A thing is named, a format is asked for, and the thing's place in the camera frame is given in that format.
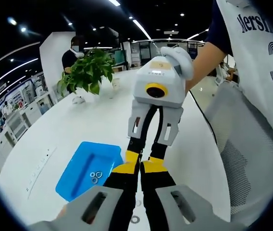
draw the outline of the jersey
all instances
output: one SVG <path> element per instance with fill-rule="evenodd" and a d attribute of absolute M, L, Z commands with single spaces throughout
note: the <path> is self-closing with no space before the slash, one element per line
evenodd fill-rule
<path fill-rule="evenodd" d="M 252 6 L 216 1 L 240 73 L 240 88 L 273 128 L 273 28 Z"/>

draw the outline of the mesh chair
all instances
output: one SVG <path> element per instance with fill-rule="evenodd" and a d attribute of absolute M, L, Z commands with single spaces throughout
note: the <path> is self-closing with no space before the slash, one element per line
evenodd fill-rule
<path fill-rule="evenodd" d="M 205 115 L 227 175 L 231 221 L 249 226 L 273 197 L 273 129 L 233 82 L 219 86 Z"/>
<path fill-rule="evenodd" d="M 223 74 L 223 71 L 222 71 L 220 65 L 218 65 L 215 69 L 217 72 L 217 77 L 215 78 L 215 83 L 219 86 L 221 83 L 224 82 L 225 75 Z"/>

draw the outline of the person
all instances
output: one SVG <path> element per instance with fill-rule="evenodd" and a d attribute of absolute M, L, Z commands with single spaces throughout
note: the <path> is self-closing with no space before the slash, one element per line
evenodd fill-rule
<path fill-rule="evenodd" d="M 236 83 L 239 83 L 238 76 L 234 74 L 235 70 L 234 68 L 228 68 L 224 61 L 220 62 L 220 67 L 223 73 L 223 77 L 228 81 L 234 81 Z"/>
<path fill-rule="evenodd" d="M 3 113 L 6 117 L 8 117 L 12 113 L 13 109 L 10 103 L 7 103 L 7 101 L 4 102 L 4 108 Z"/>
<path fill-rule="evenodd" d="M 71 73 L 71 66 L 75 64 L 78 58 L 84 57 L 84 53 L 81 52 L 82 38 L 74 36 L 71 39 L 71 47 L 66 51 L 62 57 L 62 65 L 65 74 Z"/>
<path fill-rule="evenodd" d="M 229 54 L 243 94 L 273 128 L 273 28 L 266 17 L 247 0 L 214 0 L 206 40 L 193 61 L 194 76 L 186 82 L 186 93 Z"/>

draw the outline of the hand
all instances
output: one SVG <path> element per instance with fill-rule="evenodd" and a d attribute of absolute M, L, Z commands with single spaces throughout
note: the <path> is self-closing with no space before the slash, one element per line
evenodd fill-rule
<path fill-rule="evenodd" d="M 71 74 L 71 68 L 70 67 L 66 67 L 65 68 L 65 72 L 68 73 L 68 74 Z"/>

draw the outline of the white wall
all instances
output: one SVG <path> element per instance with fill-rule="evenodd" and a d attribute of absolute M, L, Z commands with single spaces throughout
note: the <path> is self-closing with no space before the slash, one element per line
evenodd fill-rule
<path fill-rule="evenodd" d="M 58 101 L 54 90 L 62 77 L 62 56 L 69 50 L 74 36 L 75 32 L 52 32 L 39 47 L 46 84 L 54 102 Z"/>
<path fill-rule="evenodd" d="M 126 51 L 126 58 L 127 62 L 129 63 L 129 66 L 132 64 L 132 57 L 131 57 L 131 44 L 130 42 L 123 42 L 123 49 Z"/>

